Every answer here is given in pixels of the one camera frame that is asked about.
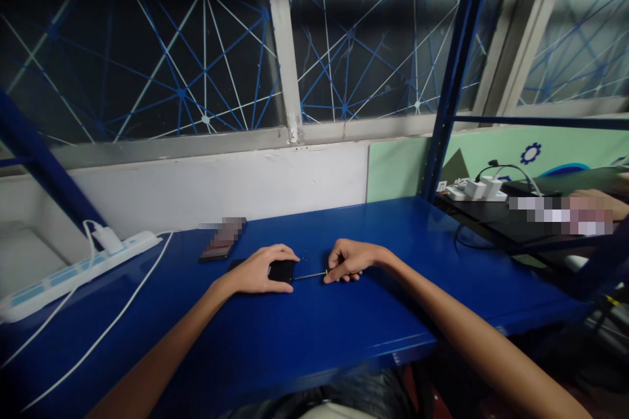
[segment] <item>window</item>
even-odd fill
[[[1,84],[50,145],[278,126],[268,4],[3,0]]]
[[[484,0],[459,112],[627,110],[626,1]],[[2,0],[0,86],[66,168],[426,134],[459,2]]]
[[[519,105],[626,95],[627,0],[557,0]]]
[[[501,0],[486,0],[459,110]],[[290,0],[304,124],[435,113],[459,0]]]

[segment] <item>forearm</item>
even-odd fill
[[[218,280],[92,409],[89,418],[145,418],[208,322],[233,294]]]
[[[590,418],[583,407],[506,337],[391,252],[381,266],[423,307],[448,342],[505,399],[534,418]]]

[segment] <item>charging cable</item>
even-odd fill
[[[97,222],[92,221],[91,219],[86,219],[85,221],[83,221],[83,230],[85,231],[85,236],[87,237],[87,240],[90,244],[90,251],[91,251],[91,255],[90,255],[90,264],[87,268],[87,273],[89,274],[90,271],[92,270],[92,265],[94,264],[94,257],[96,255],[96,248],[94,247],[94,239],[92,239],[92,233],[90,232],[90,229],[87,227],[87,223],[92,223],[96,228],[100,227],[102,228]],[[39,326],[39,329],[36,330],[33,335],[31,335],[28,340],[22,344],[22,346],[17,349],[15,351],[15,353],[13,355],[11,355],[8,359],[5,360],[5,362],[2,364],[2,366],[0,366],[0,369],[5,368],[15,357],[17,357],[20,352],[22,350],[24,350],[28,344],[30,344],[31,342],[33,342],[35,340],[35,337],[37,337],[41,331],[44,330],[44,328],[50,323],[50,321],[52,321],[52,319],[57,315],[57,313],[61,310],[61,308],[64,307],[64,305],[66,304],[66,302],[70,299],[70,296],[72,296],[74,294],[74,292],[82,285],[83,283],[81,283],[81,279],[78,277],[77,274],[77,282],[75,283],[74,287],[72,288],[72,290],[67,294],[67,296],[64,298],[64,300],[59,303],[59,306],[57,306],[55,308],[55,310],[50,314],[50,316],[48,317],[48,319],[46,319],[44,321],[44,324],[42,324],[41,326]]]
[[[100,337],[98,337],[98,339],[96,339],[96,342],[94,344],[92,344],[92,346],[87,350],[87,352],[85,352],[85,354],[83,354],[83,357],[81,357],[80,360],[78,362],[76,362],[74,367],[70,368],[70,370],[68,370],[68,372],[65,375],[63,375],[61,378],[59,378],[59,380],[57,380],[57,382],[55,384],[53,384],[49,389],[47,389],[45,392],[43,392],[41,395],[39,395],[36,399],[31,401],[31,403],[29,403],[26,407],[24,407],[24,409],[22,409],[20,411],[20,413],[26,411],[27,409],[30,409],[32,406],[36,405],[38,402],[40,402],[42,399],[44,399],[50,392],[52,392],[57,386],[59,386],[67,377],[69,377],[74,372],[74,370],[79,368],[81,366],[81,364],[85,361],[85,359],[87,357],[89,357],[89,355],[92,353],[92,351],[97,347],[97,345],[99,345],[100,341],[103,340],[103,338],[107,335],[107,333],[113,328],[113,326],[115,326],[115,324],[118,322],[118,320],[123,316],[123,314],[126,312],[128,307],[131,305],[131,302],[136,298],[136,295],[138,294],[140,289],[144,286],[144,283],[146,282],[146,280],[148,280],[148,278],[151,276],[151,274],[153,273],[155,267],[157,267],[157,264],[159,264],[159,261],[162,259],[162,256],[164,255],[164,252],[166,252],[166,248],[168,247],[168,244],[170,243],[170,239],[172,238],[172,235],[173,235],[173,233],[175,233],[175,231],[166,231],[166,232],[169,232],[170,236],[168,237],[168,240],[164,244],[164,248],[162,249],[161,253],[159,254],[159,257],[157,257],[157,260],[155,261],[155,263],[151,267],[151,270],[149,270],[149,272],[146,274],[144,279],[140,282],[140,284],[138,285],[136,290],[133,292],[133,294],[129,298],[129,301],[126,302],[126,305],[124,306],[124,308],[118,313],[118,316],[116,316],[116,318],[111,322],[111,324],[109,324],[109,327],[107,327],[107,329],[105,329],[105,331],[100,335]]]
[[[526,173],[522,168],[518,167],[517,165],[513,165],[513,164],[505,164],[505,165],[499,165],[498,163],[496,163],[496,165],[490,165],[489,167],[485,167],[483,170],[481,170],[480,172],[478,172],[478,175],[476,176],[476,181],[480,181],[480,174],[483,173],[484,171],[490,169],[490,168],[496,168],[496,167],[500,167],[498,169],[498,172],[496,173],[496,177],[498,176],[498,174],[500,173],[500,171],[505,168],[505,167],[511,167],[517,170],[520,170],[522,172],[522,174],[524,175],[524,177],[526,178],[526,181],[529,183],[529,190],[530,187],[533,187],[535,189],[535,191],[537,192],[537,196],[543,196],[542,192],[539,190],[539,187],[537,186],[537,184],[535,183],[535,180],[533,180],[531,178],[531,176]]]

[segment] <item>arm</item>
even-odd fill
[[[88,418],[146,418],[203,329],[231,295],[292,293],[288,283],[269,280],[273,261],[299,261],[284,244],[263,247],[216,280],[188,313],[90,411]]]
[[[534,418],[590,418],[579,402],[506,337],[384,247],[340,239],[325,283],[358,280],[371,265],[384,268],[417,300],[448,342],[503,398]]]

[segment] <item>blue shelf post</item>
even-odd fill
[[[15,159],[7,162],[26,167],[81,232],[85,219],[106,226],[98,211],[4,90],[0,90],[0,138],[15,155]]]
[[[444,166],[444,158],[452,133],[453,121],[451,118],[457,114],[463,81],[467,72],[467,63],[472,52],[474,34],[480,19],[483,2],[484,0],[461,0],[459,3],[441,98],[430,139],[430,151],[421,182],[421,195],[431,203],[434,201],[441,169]]]

